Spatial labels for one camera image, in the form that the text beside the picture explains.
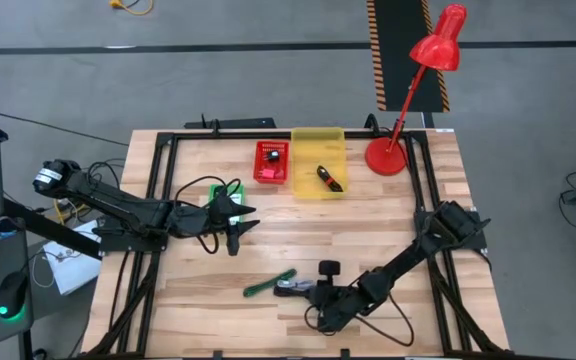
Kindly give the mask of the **black hazard striped mat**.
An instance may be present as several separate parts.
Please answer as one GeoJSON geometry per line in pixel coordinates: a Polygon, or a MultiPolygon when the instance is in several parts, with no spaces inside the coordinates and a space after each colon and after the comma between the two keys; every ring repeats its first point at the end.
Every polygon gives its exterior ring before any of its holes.
{"type": "MultiPolygon", "coordinates": [[[[409,53],[433,30],[428,0],[366,0],[366,5],[377,107],[398,112],[418,70],[409,53]]],[[[426,70],[409,111],[442,113],[449,106],[443,74],[426,70]]]]}

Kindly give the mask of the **red plastic bin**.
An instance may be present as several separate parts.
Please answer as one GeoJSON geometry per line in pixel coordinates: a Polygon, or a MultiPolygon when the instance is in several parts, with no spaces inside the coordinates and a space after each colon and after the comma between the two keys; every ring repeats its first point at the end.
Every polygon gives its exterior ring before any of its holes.
{"type": "Polygon", "coordinates": [[[288,177],[289,164],[289,143],[279,141],[258,141],[255,150],[255,160],[253,169],[253,178],[262,184],[284,184],[288,177]],[[277,150],[280,153],[280,159],[276,162],[269,162],[266,154],[269,151],[277,150]],[[273,169],[275,171],[274,179],[262,179],[260,172],[262,169],[273,169]]]}

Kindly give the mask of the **black bar behind table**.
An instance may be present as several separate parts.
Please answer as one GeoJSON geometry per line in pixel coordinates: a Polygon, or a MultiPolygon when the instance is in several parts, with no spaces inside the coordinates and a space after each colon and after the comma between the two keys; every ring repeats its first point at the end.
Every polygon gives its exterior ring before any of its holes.
{"type": "Polygon", "coordinates": [[[204,116],[201,116],[200,121],[186,122],[184,124],[185,129],[275,129],[276,127],[277,125],[272,117],[207,120],[204,116]]]}

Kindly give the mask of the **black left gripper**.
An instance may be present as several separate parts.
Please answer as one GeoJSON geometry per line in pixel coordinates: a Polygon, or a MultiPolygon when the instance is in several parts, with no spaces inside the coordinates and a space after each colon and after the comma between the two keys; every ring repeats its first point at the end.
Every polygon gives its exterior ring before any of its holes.
{"type": "Polygon", "coordinates": [[[254,207],[234,203],[227,195],[218,195],[204,207],[178,206],[170,213],[170,235],[176,238],[194,237],[206,253],[215,254],[219,250],[217,233],[225,232],[228,254],[236,256],[240,249],[239,236],[260,221],[231,224],[229,218],[255,211],[254,207]]]}

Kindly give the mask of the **green plastic bin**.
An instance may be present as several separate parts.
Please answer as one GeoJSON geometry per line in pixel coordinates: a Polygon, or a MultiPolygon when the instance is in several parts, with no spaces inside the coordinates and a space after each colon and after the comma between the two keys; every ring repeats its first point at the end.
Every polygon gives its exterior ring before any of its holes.
{"type": "Polygon", "coordinates": [[[224,195],[228,195],[229,197],[234,194],[234,193],[241,193],[243,195],[243,204],[245,204],[245,191],[244,191],[244,187],[242,185],[236,185],[236,184],[230,184],[227,189],[224,189],[223,185],[217,185],[217,184],[213,184],[210,186],[210,191],[209,191],[209,200],[212,201],[215,197],[217,197],[219,194],[224,194],[224,195]]]}

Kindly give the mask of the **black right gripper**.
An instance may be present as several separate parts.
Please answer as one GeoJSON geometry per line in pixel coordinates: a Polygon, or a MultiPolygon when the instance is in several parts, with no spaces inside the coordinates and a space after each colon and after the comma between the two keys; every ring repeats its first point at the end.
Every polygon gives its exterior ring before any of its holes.
{"type": "Polygon", "coordinates": [[[322,333],[341,331],[356,315],[367,306],[367,299],[357,287],[337,286],[333,277],[340,274],[341,264],[335,260],[319,262],[319,274],[324,280],[317,280],[310,287],[308,300],[318,310],[316,329],[322,333]]]}

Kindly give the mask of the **black computer mouse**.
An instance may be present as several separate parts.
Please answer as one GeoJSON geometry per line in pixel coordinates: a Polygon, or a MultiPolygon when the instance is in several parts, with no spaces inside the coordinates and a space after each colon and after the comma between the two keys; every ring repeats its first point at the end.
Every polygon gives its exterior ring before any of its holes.
{"type": "Polygon", "coordinates": [[[4,277],[0,284],[0,318],[12,319],[19,315],[25,304],[28,278],[23,271],[4,277]]]}

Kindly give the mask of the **yellow plastic bin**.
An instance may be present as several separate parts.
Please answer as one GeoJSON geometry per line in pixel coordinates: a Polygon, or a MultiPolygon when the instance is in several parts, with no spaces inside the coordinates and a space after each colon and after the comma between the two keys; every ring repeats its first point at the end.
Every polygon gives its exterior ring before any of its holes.
{"type": "Polygon", "coordinates": [[[341,199],[349,190],[345,132],[298,127],[291,132],[291,181],[299,199],[341,199]]]}

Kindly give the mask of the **black diagonal beam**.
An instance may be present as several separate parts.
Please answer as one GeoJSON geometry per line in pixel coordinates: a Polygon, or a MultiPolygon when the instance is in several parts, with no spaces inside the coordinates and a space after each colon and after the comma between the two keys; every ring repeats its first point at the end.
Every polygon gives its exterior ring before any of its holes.
{"type": "Polygon", "coordinates": [[[49,220],[11,200],[4,200],[4,213],[14,219],[22,219],[25,228],[36,235],[100,260],[100,244],[64,225],[49,220]]]}

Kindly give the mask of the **red desk lamp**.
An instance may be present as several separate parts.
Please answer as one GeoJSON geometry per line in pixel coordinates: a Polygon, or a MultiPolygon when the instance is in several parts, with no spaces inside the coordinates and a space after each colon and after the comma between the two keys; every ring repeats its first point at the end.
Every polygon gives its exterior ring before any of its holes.
{"type": "Polygon", "coordinates": [[[392,133],[373,140],[367,147],[365,159],[368,167],[380,175],[395,175],[407,165],[407,156],[398,142],[404,128],[405,117],[414,94],[428,69],[456,71],[460,62],[458,36],[467,18],[467,8],[450,4],[442,11],[438,24],[429,35],[415,43],[408,57],[416,63],[408,92],[392,133]]]}

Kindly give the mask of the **white paper sheet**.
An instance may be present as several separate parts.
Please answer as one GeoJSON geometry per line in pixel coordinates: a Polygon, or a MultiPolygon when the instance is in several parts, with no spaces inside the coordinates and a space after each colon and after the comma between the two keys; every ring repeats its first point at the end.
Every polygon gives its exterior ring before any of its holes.
{"type": "Polygon", "coordinates": [[[59,293],[69,295],[95,279],[101,268],[101,261],[67,248],[54,241],[43,246],[48,253],[48,264],[56,281],[59,293]]]}

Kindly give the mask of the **black metal table frame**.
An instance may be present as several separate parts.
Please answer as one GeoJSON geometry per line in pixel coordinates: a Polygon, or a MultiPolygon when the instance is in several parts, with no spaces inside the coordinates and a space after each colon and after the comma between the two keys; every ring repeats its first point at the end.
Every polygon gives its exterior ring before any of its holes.
{"type": "Polygon", "coordinates": [[[338,200],[304,200],[287,185],[256,182],[252,167],[261,139],[286,140],[286,130],[182,131],[175,146],[165,132],[133,133],[122,179],[125,191],[163,191],[193,203],[207,200],[210,180],[240,179],[244,200],[260,223],[241,239],[237,256],[206,253],[193,239],[172,240],[162,254],[145,354],[154,357],[275,357],[307,360],[353,356],[438,355],[442,351],[431,283],[420,265],[395,285],[392,302],[366,323],[352,322],[325,336],[312,329],[313,311],[299,298],[265,291],[246,298],[243,289],[285,270],[313,277],[323,259],[341,264],[340,282],[379,266],[414,235],[416,201],[407,173],[383,177],[365,164],[372,138],[356,129],[346,143],[348,185],[338,200]]]}

